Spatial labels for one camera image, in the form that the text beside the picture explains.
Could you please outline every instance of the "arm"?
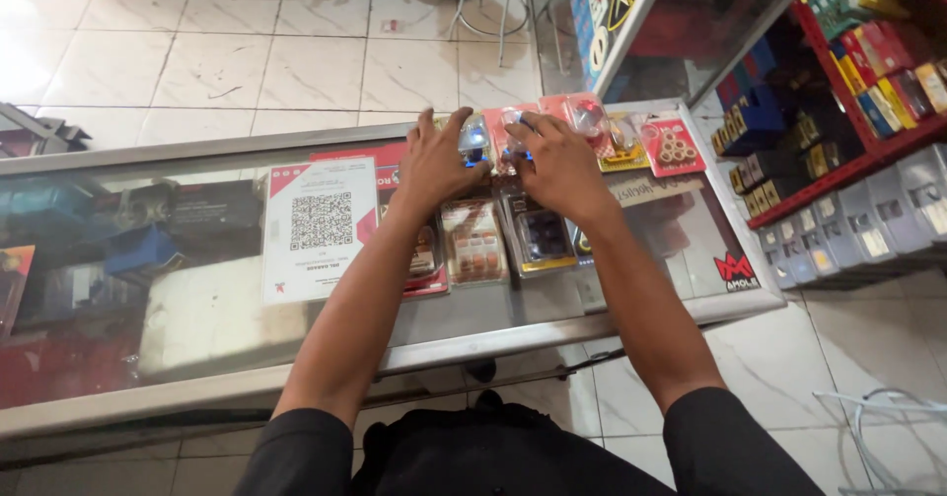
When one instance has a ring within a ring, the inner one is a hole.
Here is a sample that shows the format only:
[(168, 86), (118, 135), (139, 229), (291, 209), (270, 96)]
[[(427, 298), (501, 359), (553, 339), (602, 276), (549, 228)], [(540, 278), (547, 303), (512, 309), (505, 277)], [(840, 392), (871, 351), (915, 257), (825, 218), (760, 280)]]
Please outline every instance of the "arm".
[(432, 109), (407, 136), (401, 184), (385, 219), (328, 298), (303, 342), (273, 417), (292, 409), (320, 409), (355, 424), (378, 370), (401, 304), (401, 293), (421, 226), (444, 201), (490, 172), (487, 163), (465, 168), (457, 136), (471, 109), (451, 115), (443, 132)]
[(662, 414), (693, 390), (727, 386), (674, 287), (625, 226), (592, 149), (562, 120), (524, 113), (535, 131), (509, 125), (533, 162), (518, 159), (527, 193), (585, 232), (612, 320), (634, 370)]

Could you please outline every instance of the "red metal shelf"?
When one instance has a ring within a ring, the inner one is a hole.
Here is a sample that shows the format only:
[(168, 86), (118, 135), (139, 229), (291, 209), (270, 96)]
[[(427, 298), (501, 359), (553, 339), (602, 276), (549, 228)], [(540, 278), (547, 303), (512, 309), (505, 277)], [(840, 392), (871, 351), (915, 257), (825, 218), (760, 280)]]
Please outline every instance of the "red metal shelf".
[(811, 204), (811, 202), (825, 196), (827, 193), (868, 176), (883, 166), (896, 162), (899, 158), (934, 142), (938, 138), (937, 134), (947, 132), (947, 115), (937, 115), (921, 122), (917, 128), (902, 130), (886, 140), (879, 140), (875, 137), (868, 120), (858, 106), (858, 102), (855, 101), (855, 97), (848, 90), (842, 74), (835, 67), (832, 51), (829, 50), (829, 43), (815, 21), (815, 17), (812, 16), (809, 6), (795, 0), (791, 5), (791, 9), (799, 20), (799, 25), (805, 32), (812, 50), (822, 65), (822, 69), (826, 72), (830, 83), (832, 83), (842, 107), (845, 108), (848, 119), (865, 146), (865, 154), (842, 165), (828, 175), (822, 176), (812, 185), (779, 202), (774, 208), (753, 217), (747, 224), (754, 230), (772, 224)]

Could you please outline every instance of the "person's right hand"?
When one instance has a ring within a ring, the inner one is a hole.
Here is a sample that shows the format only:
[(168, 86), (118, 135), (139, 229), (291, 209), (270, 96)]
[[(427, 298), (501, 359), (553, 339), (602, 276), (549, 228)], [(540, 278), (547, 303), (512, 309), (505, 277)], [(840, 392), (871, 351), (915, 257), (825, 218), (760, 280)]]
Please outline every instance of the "person's right hand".
[(526, 125), (507, 125), (507, 132), (522, 142), (532, 162), (513, 156), (523, 188), (540, 204), (578, 224), (580, 228), (621, 210), (605, 185), (598, 161), (585, 138), (562, 119), (524, 112)]

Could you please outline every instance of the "person's left hand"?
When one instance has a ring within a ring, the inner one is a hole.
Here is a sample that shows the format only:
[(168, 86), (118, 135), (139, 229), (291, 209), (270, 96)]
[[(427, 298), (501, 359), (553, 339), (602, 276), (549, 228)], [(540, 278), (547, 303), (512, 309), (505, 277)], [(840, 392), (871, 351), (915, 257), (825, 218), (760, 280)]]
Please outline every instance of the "person's left hand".
[(401, 159), (400, 183), (395, 199), (402, 209), (426, 220), (444, 202), (480, 183), (491, 170), (487, 161), (474, 167), (463, 165), (457, 151), (460, 127), (474, 111), (462, 107), (451, 114), (442, 131), (434, 127), (434, 110), (418, 116), (418, 127), (408, 132), (408, 151)]

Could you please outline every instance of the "white cable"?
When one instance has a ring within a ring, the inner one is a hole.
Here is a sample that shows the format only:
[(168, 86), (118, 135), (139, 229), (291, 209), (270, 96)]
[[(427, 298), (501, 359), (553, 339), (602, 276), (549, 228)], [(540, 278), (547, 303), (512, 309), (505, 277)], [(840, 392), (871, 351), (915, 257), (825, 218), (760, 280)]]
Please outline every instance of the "white cable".
[[(872, 396), (881, 393), (895, 393), (899, 397), (907, 398), (918, 405), (898, 405), (870, 401)], [(947, 404), (921, 399), (912, 393), (894, 388), (875, 389), (874, 391), (871, 391), (862, 397), (849, 396), (840, 393), (823, 393), (819, 391), (812, 392), (812, 395), (816, 397), (831, 396), (857, 404), (858, 407), (855, 408), (855, 424), (851, 429), (855, 440), (855, 447), (858, 448), (858, 452), (862, 454), (862, 457), (865, 459), (865, 465), (869, 468), (869, 470), (871, 470), (871, 473), (875, 474), (875, 477), (877, 477), (879, 481), (882, 482), (882, 485), (884, 485), (883, 489), (846, 489), (840, 487), (838, 488), (840, 494), (874, 496), (947, 496), (947, 493), (943, 492), (928, 492), (926, 490), (906, 489), (901, 480), (899, 480), (893, 473), (891, 473), (890, 470), (882, 465), (882, 462), (878, 459), (878, 457), (869, 452), (869, 448), (865, 444), (865, 439), (862, 437), (862, 415), (865, 412), (865, 408), (900, 412), (930, 413), (941, 417), (941, 421), (947, 424)]]

